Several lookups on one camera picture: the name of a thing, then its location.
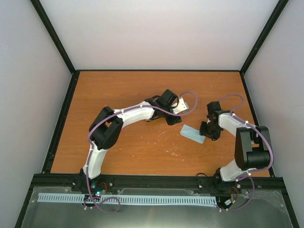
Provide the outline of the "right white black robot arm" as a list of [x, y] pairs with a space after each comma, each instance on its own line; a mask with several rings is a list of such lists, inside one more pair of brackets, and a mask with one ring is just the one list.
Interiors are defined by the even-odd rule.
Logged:
[[269, 129], [239, 118], [230, 110], [222, 110], [219, 101], [207, 104], [206, 122], [201, 122], [199, 134], [216, 141], [226, 130], [235, 137], [234, 159], [213, 175], [215, 190], [222, 191], [228, 182], [239, 181], [257, 171], [268, 170], [274, 162]]

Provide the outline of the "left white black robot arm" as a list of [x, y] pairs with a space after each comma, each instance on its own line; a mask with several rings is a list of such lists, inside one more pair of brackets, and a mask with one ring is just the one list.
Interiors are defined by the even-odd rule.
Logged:
[[137, 105], [122, 109], [104, 107], [89, 128], [89, 153], [82, 168], [82, 185], [88, 191], [98, 188], [101, 167], [107, 151], [113, 147], [123, 128], [139, 121], [164, 118], [168, 125], [181, 122], [181, 113], [188, 110], [182, 98], [167, 89], [161, 96], [147, 98]]

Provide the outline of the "light blue cleaning cloth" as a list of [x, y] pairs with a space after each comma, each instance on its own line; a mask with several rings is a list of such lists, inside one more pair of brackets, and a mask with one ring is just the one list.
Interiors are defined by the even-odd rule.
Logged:
[[205, 136], [200, 135], [199, 130], [185, 124], [180, 131], [180, 135], [200, 144], [203, 144], [205, 141]]

